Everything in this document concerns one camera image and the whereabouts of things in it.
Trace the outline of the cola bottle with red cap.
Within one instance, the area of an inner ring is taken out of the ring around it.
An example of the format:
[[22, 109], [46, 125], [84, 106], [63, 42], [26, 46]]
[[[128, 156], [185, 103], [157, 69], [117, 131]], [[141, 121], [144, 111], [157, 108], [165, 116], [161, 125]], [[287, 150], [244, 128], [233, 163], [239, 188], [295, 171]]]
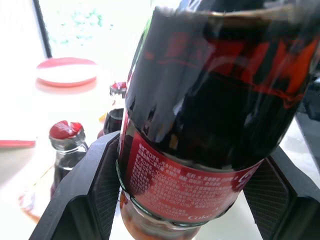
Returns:
[[97, 138], [121, 130], [126, 93], [125, 81], [115, 82], [109, 86], [110, 105], [106, 113], [99, 118], [100, 122], [103, 121], [103, 128]]
[[49, 130], [49, 140], [56, 151], [50, 188], [52, 197], [62, 179], [81, 161], [89, 147], [84, 128], [79, 122], [62, 120], [55, 123]]

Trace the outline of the cola bottle with red label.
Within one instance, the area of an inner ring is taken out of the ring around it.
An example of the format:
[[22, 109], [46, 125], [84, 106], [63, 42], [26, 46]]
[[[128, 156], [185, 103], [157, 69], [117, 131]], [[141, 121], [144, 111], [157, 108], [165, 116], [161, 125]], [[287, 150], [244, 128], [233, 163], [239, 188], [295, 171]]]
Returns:
[[135, 240], [191, 240], [280, 144], [320, 44], [320, 0], [153, 8], [125, 97], [116, 169]]

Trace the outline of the black window frame post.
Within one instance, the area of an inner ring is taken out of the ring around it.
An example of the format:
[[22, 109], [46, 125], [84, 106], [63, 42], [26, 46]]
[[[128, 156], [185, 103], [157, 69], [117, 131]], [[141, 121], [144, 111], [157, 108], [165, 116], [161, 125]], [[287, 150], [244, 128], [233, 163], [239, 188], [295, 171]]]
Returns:
[[33, 5], [33, 9], [34, 9], [36, 23], [38, 25], [38, 30], [39, 30], [39, 34], [40, 34], [43, 53], [47, 59], [50, 59], [50, 58], [52, 58], [52, 50], [51, 50], [51, 47], [49, 44], [48, 32], [46, 30], [45, 21], [44, 21], [43, 14], [41, 11], [40, 1], [39, 0], [32, 0], [32, 5]]

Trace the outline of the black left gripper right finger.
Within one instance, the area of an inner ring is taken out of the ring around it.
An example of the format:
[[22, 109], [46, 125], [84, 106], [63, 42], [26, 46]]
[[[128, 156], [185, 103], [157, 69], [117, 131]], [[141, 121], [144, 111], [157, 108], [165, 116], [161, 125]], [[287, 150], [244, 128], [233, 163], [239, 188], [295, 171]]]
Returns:
[[280, 147], [243, 191], [263, 240], [320, 240], [320, 188]]

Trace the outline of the red and white round plate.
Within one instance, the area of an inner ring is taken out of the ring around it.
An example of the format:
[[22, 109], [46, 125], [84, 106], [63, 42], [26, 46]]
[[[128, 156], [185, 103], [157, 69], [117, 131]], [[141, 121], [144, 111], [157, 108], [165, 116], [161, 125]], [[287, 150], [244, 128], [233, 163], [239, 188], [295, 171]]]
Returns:
[[97, 72], [97, 64], [89, 59], [49, 58], [36, 67], [36, 78], [48, 86], [72, 88], [94, 82]]

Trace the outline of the red flat board edge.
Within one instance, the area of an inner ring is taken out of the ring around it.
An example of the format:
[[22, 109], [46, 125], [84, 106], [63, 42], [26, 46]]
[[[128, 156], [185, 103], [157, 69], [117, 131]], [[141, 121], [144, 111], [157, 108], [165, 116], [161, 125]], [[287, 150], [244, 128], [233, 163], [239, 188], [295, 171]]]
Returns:
[[0, 148], [33, 148], [34, 140], [0, 140]]

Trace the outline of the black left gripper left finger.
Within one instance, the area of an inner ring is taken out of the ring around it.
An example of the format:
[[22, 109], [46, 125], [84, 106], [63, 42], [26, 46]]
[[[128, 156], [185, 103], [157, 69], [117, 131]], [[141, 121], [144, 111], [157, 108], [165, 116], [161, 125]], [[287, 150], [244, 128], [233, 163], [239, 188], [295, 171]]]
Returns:
[[91, 144], [58, 185], [29, 240], [109, 240], [120, 191], [119, 135]]

